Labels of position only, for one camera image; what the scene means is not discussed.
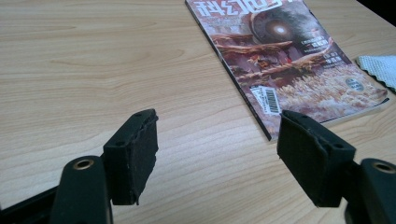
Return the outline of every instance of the black clamp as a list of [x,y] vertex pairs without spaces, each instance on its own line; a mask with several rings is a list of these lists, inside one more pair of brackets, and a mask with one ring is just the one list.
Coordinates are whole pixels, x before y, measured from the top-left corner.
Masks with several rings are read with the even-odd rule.
[[353,161],[356,148],[308,116],[283,111],[277,154],[318,207],[348,202],[346,223],[396,223],[396,166]]
[[154,109],[133,114],[104,145],[64,167],[58,187],[0,211],[0,223],[109,224],[114,205],[138,204],[158,150]]

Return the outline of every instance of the wood grain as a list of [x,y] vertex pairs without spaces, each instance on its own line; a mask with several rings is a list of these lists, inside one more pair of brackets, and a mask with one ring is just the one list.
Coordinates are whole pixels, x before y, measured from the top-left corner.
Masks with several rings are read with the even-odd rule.
[[[306,0],[354,60],[396,54],[396,29],[354,0]],[[139,206],[115,223],[344,223],[276,155],[182,0],[0,1],[0,203],[56,186],[155,108],[159,147]],[[356,161],[396,163],[396,106],[331,130]]]

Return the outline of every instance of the barcode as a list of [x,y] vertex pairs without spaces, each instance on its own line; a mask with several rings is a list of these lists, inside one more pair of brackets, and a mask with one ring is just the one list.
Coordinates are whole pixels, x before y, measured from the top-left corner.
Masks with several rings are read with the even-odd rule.
[[268,105],[270,106],[271,113],[279,114],[279,107],[277,105],[276,96],[273,90],[265,90],[268,98]]
[[279,115],[280,107],[274,88],[254,86],[251,87],[250,90],[262,107],[262,112],[264,112],[264,114]]

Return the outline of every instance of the magazine cover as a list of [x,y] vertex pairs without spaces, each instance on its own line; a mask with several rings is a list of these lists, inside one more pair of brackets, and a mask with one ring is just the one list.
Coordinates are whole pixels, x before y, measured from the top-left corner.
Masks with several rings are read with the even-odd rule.
[[325,122],[385,103],[303,0],[186,0],[269,140],[281,110]]

